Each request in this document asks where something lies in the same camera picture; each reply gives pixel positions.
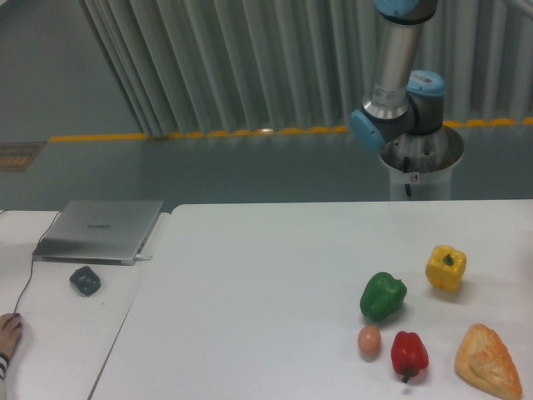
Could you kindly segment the person's hand on mouse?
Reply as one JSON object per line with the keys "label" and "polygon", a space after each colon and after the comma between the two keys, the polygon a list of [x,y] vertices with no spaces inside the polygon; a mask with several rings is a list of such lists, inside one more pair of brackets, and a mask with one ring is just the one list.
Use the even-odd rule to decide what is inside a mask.
{"label": "person's hand on mouse", "polygon": [[9,361],[22,335],[22,320],[16,319],[14,314],[3,314],[0,319],[0,351],[8,357]]}

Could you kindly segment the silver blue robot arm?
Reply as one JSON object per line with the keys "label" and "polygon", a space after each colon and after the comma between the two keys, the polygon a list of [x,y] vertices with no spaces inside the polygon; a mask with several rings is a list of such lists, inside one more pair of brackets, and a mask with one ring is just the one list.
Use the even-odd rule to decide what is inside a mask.
{"label": "silver blue robot arm", "polygon": [[380,149],[403,134],[425,135],[442,126],[444,79],[414,70],[424,23],[437,1],[375,1],[384,18],[376,69],[361,108],[351,114],[351,128],[365,146]]}

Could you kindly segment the striped sleeve forearm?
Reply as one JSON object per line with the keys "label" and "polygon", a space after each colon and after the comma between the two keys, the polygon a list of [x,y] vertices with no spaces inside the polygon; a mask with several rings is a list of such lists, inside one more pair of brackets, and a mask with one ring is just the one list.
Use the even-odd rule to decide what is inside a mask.
{"label": "striped sleeve forearm", "polygon": [[9,359],[3,353],[0,354],[0,400],[7,399],[7,389],[5,385],[6,371],[9,367]]}

